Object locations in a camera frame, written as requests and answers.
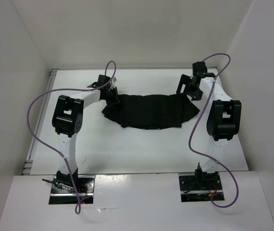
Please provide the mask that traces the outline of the black pleated skirt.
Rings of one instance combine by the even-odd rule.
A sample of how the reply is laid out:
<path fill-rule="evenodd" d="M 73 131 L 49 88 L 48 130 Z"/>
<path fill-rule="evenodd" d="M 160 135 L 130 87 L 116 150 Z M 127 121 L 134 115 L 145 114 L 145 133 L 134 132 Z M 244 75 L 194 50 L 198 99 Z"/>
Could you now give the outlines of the black pleated skirt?
<path fill-rule="evenodd" d="M 157 130 L 181 128 L 199 109 L 183 93 L 173 95 L 118 96 L 118 103 L 105 106 L 103 115 L 123 128 Z"/>

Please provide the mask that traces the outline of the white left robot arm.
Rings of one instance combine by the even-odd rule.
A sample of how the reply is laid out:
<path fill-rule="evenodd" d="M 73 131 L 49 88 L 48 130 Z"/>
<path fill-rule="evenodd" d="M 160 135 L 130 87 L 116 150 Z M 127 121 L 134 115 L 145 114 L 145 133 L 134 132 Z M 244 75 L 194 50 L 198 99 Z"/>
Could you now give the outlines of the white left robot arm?
<path fill-rule="evenodd" d="M 83 124 L 84 109 L 93 103 L 105 100 L 108 104 L 118 103 L 116 87 L 96 90 L 89 88 L 87 91 L 58 97 L 52 117 L 52 126 L 58 135 L 60 161 L 56 179 L 68 192 L 78 189 L 78 167 L 75 150 L 76 138 Z"/>

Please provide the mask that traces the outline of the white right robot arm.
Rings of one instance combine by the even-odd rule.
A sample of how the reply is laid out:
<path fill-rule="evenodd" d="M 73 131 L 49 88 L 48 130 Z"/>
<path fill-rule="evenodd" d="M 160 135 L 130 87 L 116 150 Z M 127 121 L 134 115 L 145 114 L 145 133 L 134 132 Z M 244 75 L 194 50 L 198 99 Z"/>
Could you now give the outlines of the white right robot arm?
<path fill-rule="evenodd" d="M 213 77 L 201 79 L 199 90 L 206 96 L 207 100 L 189 136 L 188 147 L 193 153 L 208 158 L 205 164 L 198 164 L 194 177 L 195 186 L 199 189 L 205 189 L 211 181 L 217 179 L 223 150 L 239 132 L 242 104 L 228 96 Z M 208 104 L 211 104 L 211 108 L 206 130 L 212 138 L 212 147 L 208 154 L 203 154 L 192 148 L 192 138 Z"/>

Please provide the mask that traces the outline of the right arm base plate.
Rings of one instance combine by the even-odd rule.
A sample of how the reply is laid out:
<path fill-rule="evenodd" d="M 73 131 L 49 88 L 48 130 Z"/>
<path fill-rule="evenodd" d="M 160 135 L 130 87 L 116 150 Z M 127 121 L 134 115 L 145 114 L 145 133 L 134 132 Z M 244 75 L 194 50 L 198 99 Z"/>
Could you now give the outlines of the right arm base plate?
<path fill-rule="evenodd" d="M 224 201 L 224 193 L 218 172 L 179 174 L 181 202 Z"/>

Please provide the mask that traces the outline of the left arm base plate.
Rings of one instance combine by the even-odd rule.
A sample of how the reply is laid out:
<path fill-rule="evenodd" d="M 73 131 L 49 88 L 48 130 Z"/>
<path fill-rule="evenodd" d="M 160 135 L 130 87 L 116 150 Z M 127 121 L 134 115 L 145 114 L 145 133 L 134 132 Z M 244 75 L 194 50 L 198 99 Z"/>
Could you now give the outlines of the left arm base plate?
<path fill-rule="evenodd" d="M 79 175 L 78 177 L 76 188 L 81 204 L 93 204 L 95 176 Z M 73 205 L 77 203 L 73 186 L 60 183 L 56 176 L 47 182 L 51 183 L 49 205 Z"/>

